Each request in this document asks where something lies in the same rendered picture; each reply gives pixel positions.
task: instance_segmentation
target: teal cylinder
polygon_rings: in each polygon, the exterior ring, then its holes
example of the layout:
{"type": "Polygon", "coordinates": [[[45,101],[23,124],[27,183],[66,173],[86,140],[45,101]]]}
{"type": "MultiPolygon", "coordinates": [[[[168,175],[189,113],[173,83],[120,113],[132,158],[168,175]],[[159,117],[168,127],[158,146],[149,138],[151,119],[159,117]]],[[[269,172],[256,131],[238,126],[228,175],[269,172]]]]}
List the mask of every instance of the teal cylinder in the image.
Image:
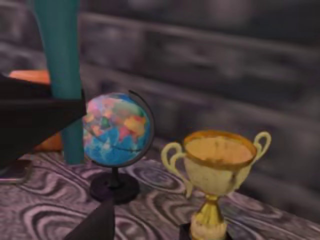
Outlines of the teal cylinder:
{"type": "MultiPolygon", "coordinates": [[[[30,0],[30,5],[40,30],[53,96],[60,99],[81,99],[78,0],[30,0]]],[[[61,135],[65,162],[70,165],[82,164],[82,120],[65,128],[61,135]]]]}

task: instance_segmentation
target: desk globe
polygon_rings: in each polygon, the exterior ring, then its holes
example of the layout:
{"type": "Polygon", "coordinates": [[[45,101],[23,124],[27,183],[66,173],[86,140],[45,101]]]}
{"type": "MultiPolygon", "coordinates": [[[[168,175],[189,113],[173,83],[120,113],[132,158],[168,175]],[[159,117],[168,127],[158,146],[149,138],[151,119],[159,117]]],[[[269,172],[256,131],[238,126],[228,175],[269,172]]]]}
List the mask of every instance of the desk globe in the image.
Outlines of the desk globe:
{"type": "Polygon", "coordinates": [[[84,152],[94,163],[111,168],[90,185],[93,198],[102,202],[113,194],[115,204],[128,203],[140,192],[138,181],[118,168],[139,161],[155,135],[154,116],[144,99],[133,91],[100,95],[87,104],[83,118],[84,152]]]}

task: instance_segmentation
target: tabletop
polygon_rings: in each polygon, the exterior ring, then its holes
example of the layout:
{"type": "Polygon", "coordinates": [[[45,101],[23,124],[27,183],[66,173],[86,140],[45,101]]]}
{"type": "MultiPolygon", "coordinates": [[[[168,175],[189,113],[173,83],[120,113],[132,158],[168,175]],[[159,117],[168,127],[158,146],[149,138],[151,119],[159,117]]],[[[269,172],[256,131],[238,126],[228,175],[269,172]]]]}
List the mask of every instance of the tabletop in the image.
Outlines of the tabletop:
{"type": "MultiPolygon", "coordinates": [[[[88,162],[67,166],[58,153],[28,155],[34,168],[21,185],[0,186],[2,240],[62,240],[99,203],[88,194],[95,174],[108,169],[88,162]]],[[[177,239],[204,202],[199,191],[190,199],[182,181],[157,159],[145,157],[120,172],[134,176],[141,192],[134,201],[115,207],[116,240],[177,239]]],[[[239,193],[220,201],[235,240],[320,240],[320,226],[239,193]]]]}

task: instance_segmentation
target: trophy cup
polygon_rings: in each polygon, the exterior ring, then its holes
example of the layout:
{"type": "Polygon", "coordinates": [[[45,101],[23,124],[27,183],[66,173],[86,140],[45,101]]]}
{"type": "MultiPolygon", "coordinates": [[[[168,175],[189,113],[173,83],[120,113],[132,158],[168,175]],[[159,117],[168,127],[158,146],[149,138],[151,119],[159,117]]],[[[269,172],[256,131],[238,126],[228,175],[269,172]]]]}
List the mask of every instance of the trophy cup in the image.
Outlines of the trophy cup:
{"type": "Polygon", "coordinates": [[[259,133],[252,143],[237,134],[204,130],[187,136],[183,147],[172,142],[161,151],[163,165],[182,179],[189,198],[193,186],[205,194],[205,202],[192,218],[185,238],[184,228],[180,228],[180,240],[227,240],[227,224],[218,206],[218,199],[237,190],[247,178],[252,165],[267,151],[271,136],[267,132],[259,133]],[[168,159],[168,151],[176,153],[168,159]],[[176,161],[184,159],[189,178],[186,179],[176,168],[176,161]]]}

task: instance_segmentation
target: black trophy base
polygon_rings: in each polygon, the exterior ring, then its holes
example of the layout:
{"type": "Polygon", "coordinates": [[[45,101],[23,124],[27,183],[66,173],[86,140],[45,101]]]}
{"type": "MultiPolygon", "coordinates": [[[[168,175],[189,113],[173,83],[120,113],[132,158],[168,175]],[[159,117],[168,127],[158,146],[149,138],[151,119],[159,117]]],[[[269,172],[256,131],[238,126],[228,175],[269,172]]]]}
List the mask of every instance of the black trophy base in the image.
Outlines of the black trophy base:
{"type": "Polygon", "coordinates": [[[114,182],[111,184],[112,178],[112,173],[104,172],[92,180],[90,194],[95,200],[103,202],[112,195],[115,205],[127,204],[140,193],[139,183],[134,177],[119,173],[119,182],[116,184],[114,182]]]}
{"type": "Polygon", "coordinates": [[[0,170],[0,184],[22,184],[31,172],[31,160],[15,160],[6,169],[0,170]]]}
{"type": "MultiPolygon", "coordinates": [[[[192,240],[190,236],[190,223],[180,225],[179,240],[192,240]]],[[[234,240],[234,239],[227,232],[225,240],[234,240]]]]}

